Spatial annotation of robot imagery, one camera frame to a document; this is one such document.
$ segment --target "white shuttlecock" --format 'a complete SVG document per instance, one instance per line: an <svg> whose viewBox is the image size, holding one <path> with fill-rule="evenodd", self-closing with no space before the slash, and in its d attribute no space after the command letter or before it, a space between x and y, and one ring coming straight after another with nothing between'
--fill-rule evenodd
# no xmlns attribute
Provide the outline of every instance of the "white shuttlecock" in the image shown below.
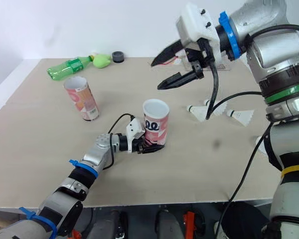
<svg viewBox="0 0 299 239"><path fill-rule="evenodd" d="M215 101L214 106L217 105L220 101ZM209 106L210 100L206 99L204 100L204 105ZM219 107L217 107L213 114L216 116L220 116L222 113L224 113L225 109L227 107L227 102L222 103Z"/></svg>
<svg viewBox="0 0 299 239"><path fill-rule="evenodd" d="M187 106L187 111L191 112L200 122L205 121L207 110L206 106Z"/></svg>
<svg viewBox="0 0 299 239"><path fill-rule="evenodd" d="M234 111L228 110L227 116L238 120L243 126L247 126L253 116L254 111Z"/></svg>
<svg viewBox="0 0 299 239"><path fill-rule="evenodd" d="M261 138L261 136L259 136L259 137L256 139L256 144L259 142L260 138ZM259 150L261 153L263 153L264 155L267 155L264 141L261 142L261 144L259 145L258 150Z"/></svg>

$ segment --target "paper cup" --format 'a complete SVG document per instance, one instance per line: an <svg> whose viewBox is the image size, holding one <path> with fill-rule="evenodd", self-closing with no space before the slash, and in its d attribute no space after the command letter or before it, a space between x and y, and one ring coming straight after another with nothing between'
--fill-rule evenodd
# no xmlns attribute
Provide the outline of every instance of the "paper cup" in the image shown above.
<svg viewBox="0 0 299 239"><path fill-rule="evenodd" d="M71 77L64 82L63 87L84 120L92 121L99 116L99 108L84 77Z"/></svg>
<svg viewBox="0 0 299 239"><path fill-rule="evenodd" d="M167 137L168 105L164 101L150 99L143 103L143 111L147 144L164 145Z"/></svg>

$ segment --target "blue cable tie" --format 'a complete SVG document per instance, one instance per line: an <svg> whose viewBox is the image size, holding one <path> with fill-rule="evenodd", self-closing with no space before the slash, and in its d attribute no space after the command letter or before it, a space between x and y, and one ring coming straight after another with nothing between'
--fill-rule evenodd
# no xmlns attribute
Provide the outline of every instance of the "blue cable tie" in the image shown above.
<svg viewBox="0 0 299 239"><path fill-rule="evenodd" d="M26 218L28 220L37 219L39 221L42 221L42 222L48 224L52 229L52 234L50 236L50 239L56 238L57 229L56 229L55 224L51 220L49 220L48 218L45 218L43 216L36 215L35 212L29 211L28 209L26 209L24 207L21 207L19 209L26 214Z"/></svg>
<svg viewBox="0 0 299 239"><path fill-rule="evenodd" d="M99 176L98 172L96 170L94 170L92 167L86 165L86 164L83 164L83 163L79 163L77 160L69 160L70 163L72 163L73 166L75 167L81 167L81 168L84 168L86 170L88 170L89 172L91 172L95 178L97 178Z"/></svg>
<svg viewBox="0 0 299 239"><path fill-rule="evenodd" d="M227 37L228 37L228 40L230 42L231 49L233 50L234 57L235 57L235 60L236 60L241 56L241 52L240 52L240 49L239 49L234 31L233 31L233 29L232 29L232 27L229 23L229 18L228 18L225 11L223 11L220 14L220 17L219 17L218 21L219 21L219 24L222 25L225 32L227 33Z"/></svg>

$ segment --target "wooden table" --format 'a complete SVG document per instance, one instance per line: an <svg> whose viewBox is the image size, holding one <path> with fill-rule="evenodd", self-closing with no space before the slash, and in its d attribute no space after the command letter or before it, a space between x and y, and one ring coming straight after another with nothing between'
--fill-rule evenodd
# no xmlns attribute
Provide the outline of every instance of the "wooden table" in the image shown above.
<svg viewBox="0 0 299 239"><path fill-rule="evenodd" d="M122 113L142 116L142 104L150 98L170 107L166 147L152 154L116 154L115 165L96 180L84 206L228 200L256 137L269 124L262 97L244 96L228 103L228 109L255 109L247 127L225 114L200 123L186 106L210 97L211 72L181 88L158 91L158 83L183 71L183 66L151 68L150 58L128 58L104 69L89 66L77 74L88 80L101 111L97 120L85 122L63 89L64 81L52 81L46 74L47 68L63 61L41 60L0 110L0 208L38 207L73 169L69 159L82 158ZM219 72L218 99L259 90L242 62L230 67ZM120 121L115 132L124 133L127 123L128 119ZM236 199L272 198L279 179L279 172L258 152Z"/></svg>

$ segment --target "pink patterned can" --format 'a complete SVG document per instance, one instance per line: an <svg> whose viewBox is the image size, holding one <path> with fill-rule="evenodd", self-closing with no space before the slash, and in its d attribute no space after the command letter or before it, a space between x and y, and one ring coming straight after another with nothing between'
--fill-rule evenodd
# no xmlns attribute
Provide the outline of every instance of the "pink patterned can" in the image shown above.
<svg viewBox="0 0 299 239"><path fill-rule="evenodd" d="M92 121L99 116L99 108L84 77L71 77L64 82L63 87L84 120Z"/></svg>
<svg viewBox="0 0 299 239"><path fill-rule="evenodd" d="M158 99L150 99L143 103L145 121L145 140L147 144L165 145L169 107Z"/></svg>

